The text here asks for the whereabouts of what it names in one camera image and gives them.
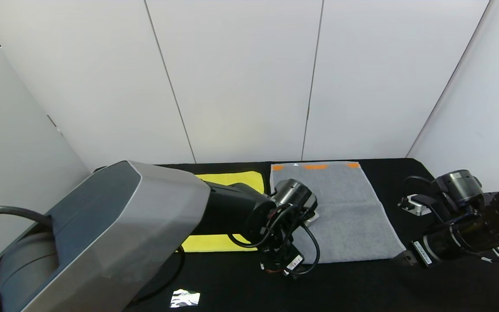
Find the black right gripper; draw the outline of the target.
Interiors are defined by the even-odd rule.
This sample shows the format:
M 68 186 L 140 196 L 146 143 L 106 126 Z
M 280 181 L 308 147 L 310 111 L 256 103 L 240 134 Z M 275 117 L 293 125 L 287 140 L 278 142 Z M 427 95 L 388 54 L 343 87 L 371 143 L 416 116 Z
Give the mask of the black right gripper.
M 424 233 L 412 239 L 409 250 L 404 250 L 393 257 L 394 264 L 413 267 L 418 262 L 430 268 L 445 261 L 461 257 L 461 241 L 457 234 L 457 225 L 428 227 Z

